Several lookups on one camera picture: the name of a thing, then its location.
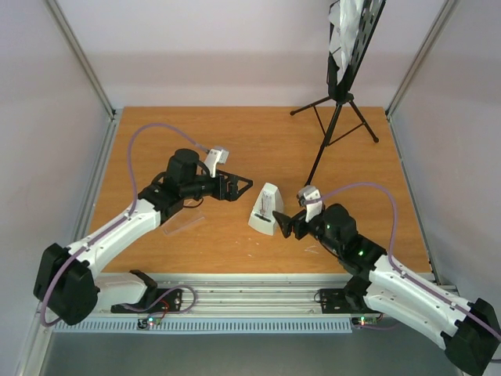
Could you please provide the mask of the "white metronome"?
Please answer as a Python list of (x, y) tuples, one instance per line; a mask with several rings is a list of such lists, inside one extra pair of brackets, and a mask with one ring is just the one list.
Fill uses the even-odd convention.
[(248, 226), (264, 235), (273, 236), (279, 228), (273, 212), (283, 212), (283, 198), (279, 188), (271, 183), (266, 183), (254, 203), (248, 219)]

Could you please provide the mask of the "clear plastic metronome cover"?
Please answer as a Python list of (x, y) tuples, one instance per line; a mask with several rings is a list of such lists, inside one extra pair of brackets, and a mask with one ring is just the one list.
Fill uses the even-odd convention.
[(195, 226), (199, 226), (204, 220), (205, 217), (201, 212), (181, 211), (164, 223), (161, 229), (166, 236), (173, 236)]

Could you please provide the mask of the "black music stand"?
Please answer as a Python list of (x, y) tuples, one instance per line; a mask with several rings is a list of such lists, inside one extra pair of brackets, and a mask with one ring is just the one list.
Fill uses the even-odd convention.
[[(309, 172), (308, 178), (305, 183), (306, 185), (312, 183), (313, 177), (315, 175), (316, 169), (318, 168), (324, 150), (328, 146), (331, 146), (344, 137), (350, 135), (355, 130), (363, 127), (370, 134), (372, 140), (375, 143), (379, 142), (379, 138), (377, 137), (376, 133), (372, 130), (368, 121), (362, 115), (360, 109), (356, 106), (355, 97), (351, 93), (351, 88), (359, 72), (359, 68), (361, 67), (369, 43), (371, 42), (385, 6), (385, 1), (364, 1), (364, 8), (359, 24), (359, 31), (355, 39), (355, 47), (351, 54), (351, 58), (349, 59), (349, 65), (346, 70), (340, 69), (334, 61), (333, 55), (328, 52), (326, 74), (327, 96), (290, 112), (291, 116), (294, 116), (295, 114), (298, 114), (310, 108), (317, 112), (318, 105), (326, 103), (330, 100), (335, 102), (335, 109), (333, 111), (329, 125), (324, 126), (322, 121), (318, 120), (320, 128), (323, 131), (323, 141), (319, 147), (319, 151), (313, 163), (312, 169)], [(337, 122), (340, 118), (341, 110), (346, 104), (349, 105), (358, 116), (359, 124), (346, 133), (342, 134), (341, 136), (337, 137), (336, 139), (333, 139), (332, 136)]]

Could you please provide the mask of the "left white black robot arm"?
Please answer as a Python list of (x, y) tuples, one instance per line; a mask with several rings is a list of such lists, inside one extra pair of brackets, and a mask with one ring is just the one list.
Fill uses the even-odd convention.
[(134, 190), (132, 203), (117, 217), (67, 246), (50, 244), (41, 255), (33, 290), (41, 303), (41, 325), (55, 324), (46, 320), (48, 310), (69, 325), (85, 319), (99, 301), (102, 288), (96, 280), (103, 269), (140, 237), (186, 208), (187, 201), (239, 200), (253, 182), (219, 169), (228, 154), (211, 149), (201, 160), (195, 150), (176, 150), (164, 171), (142, 190)]

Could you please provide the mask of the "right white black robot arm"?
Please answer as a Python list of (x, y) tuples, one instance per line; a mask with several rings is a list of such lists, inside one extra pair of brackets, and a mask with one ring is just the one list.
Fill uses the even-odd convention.
[(350, 308), (388, 315), (430, 339), (462, 372), (484, 374), (500, 345), (500, 325), (490, 303), (446, 291), (391, 258), (358, 232), (340, 204), (314, 216), (306, 211), (293, 217), (272, 214), (285, 237), (314, 237), (351, 274), (344, 288)]

